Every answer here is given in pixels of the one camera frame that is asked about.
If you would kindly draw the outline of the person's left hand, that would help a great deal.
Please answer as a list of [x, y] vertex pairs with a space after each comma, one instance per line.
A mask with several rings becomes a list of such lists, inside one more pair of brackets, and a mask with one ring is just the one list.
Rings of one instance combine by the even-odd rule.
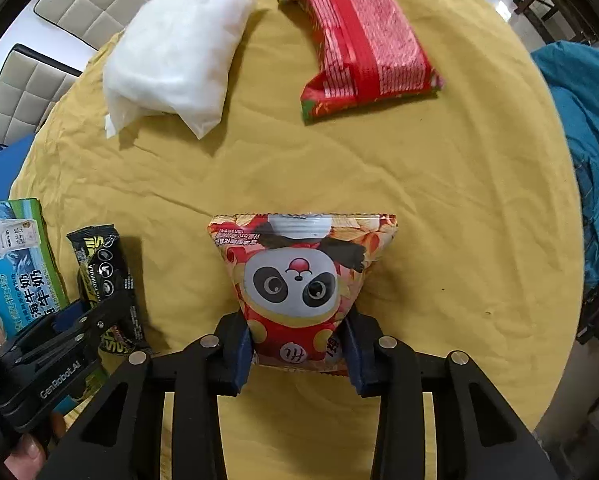
[[[61, 413], [51, 413], [53, 437], [49, 443], [55, 446], [66, 433], [66, 422]], [[30, 434], [24, 434], [18, 446], [4, 461], [8, 474], [7, 479], [35, 480], [45, 465], [47, 452]]]

